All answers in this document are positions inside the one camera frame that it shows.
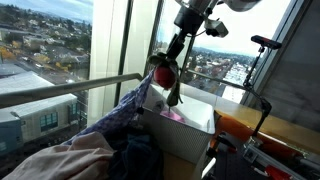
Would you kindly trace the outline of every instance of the city view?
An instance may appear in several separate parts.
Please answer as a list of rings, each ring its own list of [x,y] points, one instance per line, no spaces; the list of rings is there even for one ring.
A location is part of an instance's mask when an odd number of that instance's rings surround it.
[[[91,33],[87,19],[0,2],[0,93],[87,80]],[[82,91],[0,109],[0,178],[85,128],[87,96]]]
[[[234,53],[222,53],[194,47],[191,51],[187,70],[242,85],[254,57]],[[186,72],[183,82],[203,91],[240,103],[244,91]]]

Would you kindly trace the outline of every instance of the blue cloth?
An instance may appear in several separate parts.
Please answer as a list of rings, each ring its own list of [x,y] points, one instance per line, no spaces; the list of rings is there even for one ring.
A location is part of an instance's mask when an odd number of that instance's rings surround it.
[[[91,132],[100,132],[101,134],[107,135],[126,127],[136,115],[137,109],[141,107],[146,100],[147,92],[152,81],[153,72],[154,69],[149,72],[149,75],[144,78],[138,87],[128,92],[120,100],[118,106],[115,107],[111,112],[62,144],[71,145],[72,141],[78,136]]]
[[[109,164],[109,180],[164,179],[163,153],[152,136],[127,127],[105,138],[117,150]]]

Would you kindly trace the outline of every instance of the red object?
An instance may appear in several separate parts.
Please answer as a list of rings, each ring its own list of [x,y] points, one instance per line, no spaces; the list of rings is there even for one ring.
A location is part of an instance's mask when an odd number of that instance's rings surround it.
[[[174,73],[166,66],[158,66],[153,75],[154,80],[164,89],[170,89],[176,82]]]
[[[273,180],[290,180],[291,179],[290,174],[283,172],[282,170],[270,165],[266,167],[265,171]]]
[[[242,142],[246,142],[250,138],[253,133],[252,129],[248,128],[246,125],[231,116],[223,114],[222,112],[218,113],[221,114],[222,117],[216,123],[216,132],[214,137],[212,137],[211,147],[215,144],[215,138],[223,131],[237,137]],[[294,157],[303,156],[300,152],[269,139],[262,134],[258,134],[258,138],[263,141],[263,145],[260,149],[278,161],[288,161],[293,160]]]

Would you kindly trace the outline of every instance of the purple cloth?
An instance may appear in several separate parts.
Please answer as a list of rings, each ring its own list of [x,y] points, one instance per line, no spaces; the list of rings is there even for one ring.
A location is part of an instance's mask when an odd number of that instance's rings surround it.
[[[72,141],[78,136],[89,134],[91,132],[99,132],[101,134],[108,135],[127,126],[137,114],[137,109],[141,107],[146,100],[147,92],[153,78],[153,72],[154,70],[150,71],[149,75],[144,78],[140,85],[134,90],[128,92],[120,100],[118,106],[111,112],[62,144],[71,145]]]

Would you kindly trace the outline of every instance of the stand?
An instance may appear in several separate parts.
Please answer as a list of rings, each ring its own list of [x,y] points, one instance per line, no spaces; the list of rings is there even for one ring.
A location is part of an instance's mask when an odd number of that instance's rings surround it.
[[[257,136],[258,131],[259,131],[262,123],[264,122],[266,117],[268,117],[268,115],[272,109],[271,104],[264,97],[262,97],[258,93],[256,93],[255,90],[253,89],[253,85],[250,83],[250,79],[252,77],[253,70],[257,66],[258,60],[260,59],[260,56],[264,52],[264,50],[265,50],[265,47],[262,45],[259,49],[259,55],[256,57],[255,61],[253,62],[253,65],[252,65],[248,75],[246,76],[245,81],[243,82],[244,88],[249,93],[253,94],[256,98],[258,98],[260,100],[260,107],[262,110],[260,121],[259,121],[258,125],[256,126],[256,128],[254,129],[252,136]]]

